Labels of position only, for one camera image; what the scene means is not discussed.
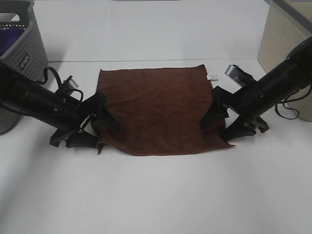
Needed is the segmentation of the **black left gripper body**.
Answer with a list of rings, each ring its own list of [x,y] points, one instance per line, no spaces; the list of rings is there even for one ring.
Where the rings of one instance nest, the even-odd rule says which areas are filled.
[[[87,133],[84,128],[89,122],[94,122],[98,107],[105,104],[106,100],[104,93],[96,92],[85,101],[79,101],[74,109],[66,104],[64,111],[53,117],[57,130],[50,138],[50,145],[58,147],[63,140],[66,142],[67,138],[74,133]]]

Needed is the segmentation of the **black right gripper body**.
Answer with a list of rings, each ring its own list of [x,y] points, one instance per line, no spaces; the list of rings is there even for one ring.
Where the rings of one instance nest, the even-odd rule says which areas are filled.
[[[217,86],[212,90],[212,96],[218,104],[232,109],[262,133],[269,130],[260,116],[270,108],[270,101],[257,81],[249,82],[233,94]]]

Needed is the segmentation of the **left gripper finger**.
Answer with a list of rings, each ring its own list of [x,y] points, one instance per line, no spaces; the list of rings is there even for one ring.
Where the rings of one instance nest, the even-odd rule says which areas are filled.
[[[74,133],[66,140],[67,148],[86,147],[96,148],[98,138],[90,133]]]
[[[94,119],[94,125],[98,125],[109,131],[115,132],[119,132],[121,129],[120,123],[110,114],[105,106],[98,107],[98,113]]]

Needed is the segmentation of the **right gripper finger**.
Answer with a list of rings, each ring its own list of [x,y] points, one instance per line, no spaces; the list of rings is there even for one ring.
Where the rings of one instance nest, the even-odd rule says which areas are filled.
[[[200,128],[206,129],[210,125],[217,123],[225,118],[228,118],[227,108],[223,107],[218,101],[213,101],[204,115],[204,117],[200,121]]]
[[[254,125],[244,118],[237,118],[229,127],[219,134],[223,141],[229,141],[240,137],[251,137],[256,134]]]

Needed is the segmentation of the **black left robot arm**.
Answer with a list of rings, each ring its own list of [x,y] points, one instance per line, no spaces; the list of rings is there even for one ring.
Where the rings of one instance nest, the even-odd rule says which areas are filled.
[[[96,148],[98,137],[85,131],[88,123],[102,124],[111,131],[121,129],[104,106],[107,101],[104,93],[96,92],[85,99],[73,78],[61,81],[53,67],[44,68],[43,78],[30,80],[1,64],[0,107],[55,127],[50,145],[58,147],[65,141],[67,148]]]

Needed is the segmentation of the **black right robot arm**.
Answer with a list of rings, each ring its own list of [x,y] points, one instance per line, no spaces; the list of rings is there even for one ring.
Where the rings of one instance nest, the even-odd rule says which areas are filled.
[[[229,65],[225,75],[240,85],[235,93],[219,86],[212,89],[213,101],[200,121],[201,129],[228,118],[228,109],[238,118],[219,136],[228,141],[253,136],[269,129],[261,115],[278,104],[291,102],[290,96],[312,85],[312,39],[308,38],[290,51],[286,59],[259,80],[237,65]]]

